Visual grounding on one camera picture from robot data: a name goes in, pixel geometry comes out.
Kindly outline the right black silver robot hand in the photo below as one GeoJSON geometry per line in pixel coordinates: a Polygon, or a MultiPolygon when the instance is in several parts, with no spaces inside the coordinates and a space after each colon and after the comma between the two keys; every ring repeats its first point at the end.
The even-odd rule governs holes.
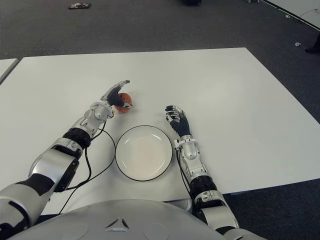
{"type": "Polygon", "coordinates": [[[188,119],[180,107],[176,105],[166,106],[165,119],[180,137],[192,135],[188,119]]]}

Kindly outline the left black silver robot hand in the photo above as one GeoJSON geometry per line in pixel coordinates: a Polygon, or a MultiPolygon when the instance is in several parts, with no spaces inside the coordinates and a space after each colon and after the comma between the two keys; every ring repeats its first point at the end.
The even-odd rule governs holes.
{"type": "Polygon", "coordinates": [[[129,83],[129,80],[123,80],[116,83],[100,99],[108,102],[110,106],[124,107],[127,109],[132,108],[133,105],[131,103],[125,102],[119,96],[119,91],[122,89],[122,87],[129,83]]]}

